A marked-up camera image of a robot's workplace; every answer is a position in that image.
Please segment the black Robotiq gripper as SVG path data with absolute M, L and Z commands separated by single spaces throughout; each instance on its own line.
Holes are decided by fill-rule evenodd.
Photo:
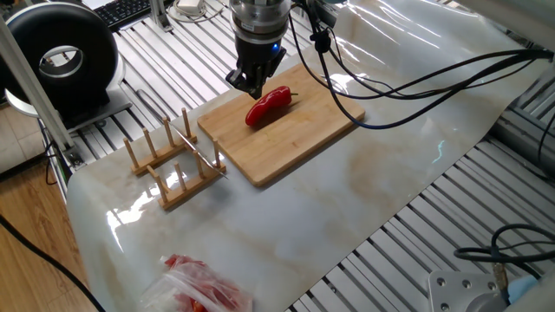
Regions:
M 275 74 L 286 49 L 281 45 L 280 39 L 258 44 L 239 37 L 236 38 L 235 47 L 238 53 L 238 68 L 232 70 L 225 80 L 251 98 L 259 99 L 263 86 Z

